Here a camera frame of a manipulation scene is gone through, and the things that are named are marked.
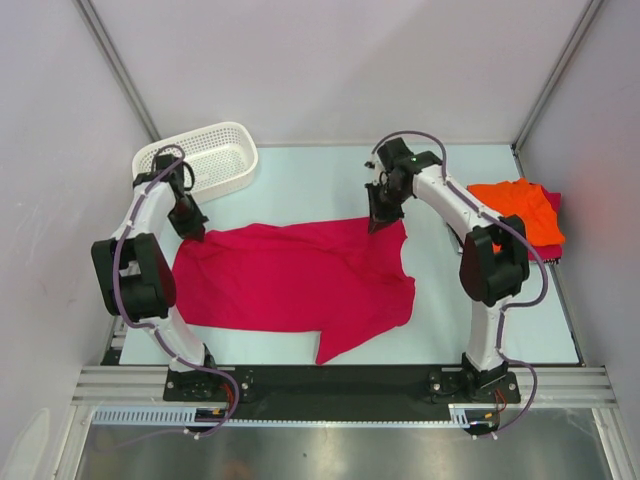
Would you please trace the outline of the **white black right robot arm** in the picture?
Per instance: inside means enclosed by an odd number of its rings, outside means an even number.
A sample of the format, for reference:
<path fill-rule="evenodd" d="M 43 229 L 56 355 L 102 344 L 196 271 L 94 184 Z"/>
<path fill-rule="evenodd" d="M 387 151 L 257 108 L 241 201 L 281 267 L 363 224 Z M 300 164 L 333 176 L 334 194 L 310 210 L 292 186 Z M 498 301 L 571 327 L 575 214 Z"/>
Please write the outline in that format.
<path fill-rule="evenodd" d="M 473 401 L 493 394 L 508 373 L 497 345 L 500 313 L 528 279 L 529 259 L 524 222 L 501 216 L 466 192 L 446 168 L 446 151 L 415 153 L 399 134 L 373 148 L 367 163 L 377 178 L 365 185 L 369 203 L 368 232 L 374 234 L 404 218 L 410 198 L 429 205 L 462 241 L 459 279 L 472 300 L 471 334 L 462 354 L 458 385 Z"/>

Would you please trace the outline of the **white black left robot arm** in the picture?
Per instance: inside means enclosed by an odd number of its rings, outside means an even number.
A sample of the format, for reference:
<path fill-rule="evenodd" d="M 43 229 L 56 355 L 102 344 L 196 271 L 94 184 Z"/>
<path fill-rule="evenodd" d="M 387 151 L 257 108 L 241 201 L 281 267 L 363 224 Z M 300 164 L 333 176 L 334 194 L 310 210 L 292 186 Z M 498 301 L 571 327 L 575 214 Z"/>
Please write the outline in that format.
<path fill-rule="evenodd" d="M 182 240 L 204 240 L 208 218 L 191 194 L 194 185 L 182 147 L 160 148 L 150 169 L 134 179 L 124 220 L 110 238 L 94 242 L 91 258 L 107 311 L 145 331 L 169 356 L 169 369 L 189 372 L 187 389 L 207 400 L 219 392 L 221 376 L 177 309 L 176 281 L 159 244 L 166 223 Z"/>

